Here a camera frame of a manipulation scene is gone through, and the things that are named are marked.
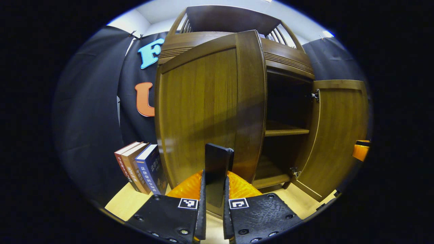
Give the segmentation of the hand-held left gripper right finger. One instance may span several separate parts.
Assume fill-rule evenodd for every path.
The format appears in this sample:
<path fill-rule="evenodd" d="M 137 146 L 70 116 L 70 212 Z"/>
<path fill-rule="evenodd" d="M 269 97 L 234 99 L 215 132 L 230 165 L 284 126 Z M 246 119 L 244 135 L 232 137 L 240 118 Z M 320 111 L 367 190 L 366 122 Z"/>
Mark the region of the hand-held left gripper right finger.
<path fill-rule="evenodd" d="M 302 219 L 276 193 L 262 194 L 235 173 L 227 173 L 223 236 L 229 243 L 267 241 L 301 223 Z"/>

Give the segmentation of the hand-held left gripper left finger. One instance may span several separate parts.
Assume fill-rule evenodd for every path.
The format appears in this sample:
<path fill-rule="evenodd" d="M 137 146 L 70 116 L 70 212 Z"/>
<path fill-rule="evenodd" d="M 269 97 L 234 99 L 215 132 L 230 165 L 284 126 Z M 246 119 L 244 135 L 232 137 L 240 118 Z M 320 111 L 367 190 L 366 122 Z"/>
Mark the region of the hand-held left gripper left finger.
<path fill-rule="evenodd" d="M 179 244 L 206 238 L 206 193 L 200 170 L 167 195 L 152 195 L 127 221 L 133 228 Z"/>

